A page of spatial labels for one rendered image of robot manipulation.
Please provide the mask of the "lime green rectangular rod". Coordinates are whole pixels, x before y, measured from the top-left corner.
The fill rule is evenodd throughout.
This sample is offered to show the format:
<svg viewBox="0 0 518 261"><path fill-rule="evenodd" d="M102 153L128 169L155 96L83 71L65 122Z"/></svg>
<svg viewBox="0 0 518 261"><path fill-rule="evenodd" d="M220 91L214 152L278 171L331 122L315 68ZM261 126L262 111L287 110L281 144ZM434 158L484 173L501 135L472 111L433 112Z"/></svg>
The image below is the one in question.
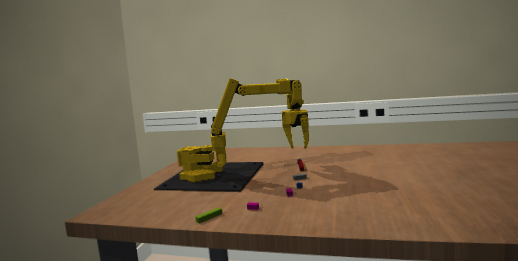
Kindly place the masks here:
<svg viewBox="0 0 518 261"><path fill-rule="evenodd" d="M208 211L206 213L203 213L201 215L196 216L196 222L200 224L200 223L202 223L204 221L212 219L212 218L214 218L216 216L219 216L221 214L222 214L222 208L218 207L216 209L213 209L211 211Z"/></svg>

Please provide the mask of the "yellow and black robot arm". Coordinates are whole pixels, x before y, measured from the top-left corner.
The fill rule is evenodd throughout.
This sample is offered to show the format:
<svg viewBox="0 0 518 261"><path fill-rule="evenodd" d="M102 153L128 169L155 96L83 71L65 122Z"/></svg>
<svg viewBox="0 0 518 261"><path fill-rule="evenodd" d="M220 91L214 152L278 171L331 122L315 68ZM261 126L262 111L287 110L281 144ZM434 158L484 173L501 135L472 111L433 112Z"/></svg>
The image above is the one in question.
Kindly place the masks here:
<svg viewBox="0 0 518 261"><path fill-rule="evenodd" d="M239 81L229 78L223 98L219 105L214 123L211 125L211 144L207 146L186 147L179 151L180 163L183 164L183 172L180 180L191 182L214 179L216 172L222 172L226 159L226 136L222 127L227 116L234 94L258 95L258 94L287 94L287 108L299 109L304 104L302 100L302 86L299 80L277 79L271 84L241 85ZM217 161L214 151L216 151ZM201 166L202 165L202 166ZM203 168L204 166L204 168Z"/></svg>

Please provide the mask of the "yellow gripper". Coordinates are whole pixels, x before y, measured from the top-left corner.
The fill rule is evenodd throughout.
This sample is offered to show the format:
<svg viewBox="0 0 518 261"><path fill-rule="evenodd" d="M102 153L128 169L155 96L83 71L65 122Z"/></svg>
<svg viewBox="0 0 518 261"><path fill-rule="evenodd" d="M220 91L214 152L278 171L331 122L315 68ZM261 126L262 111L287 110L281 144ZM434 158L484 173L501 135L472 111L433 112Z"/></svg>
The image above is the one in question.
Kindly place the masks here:
<svg viewBox="0 0 518 261"><path fill-rule="evenodd" d="M302 127L304 136L304 149L307 148L309 142L309 121L307 113L307 110L300 110L300 108L282 111L282 127L292 149L294 148L294 145L292 141L291 127L296 126Z"/></svg>

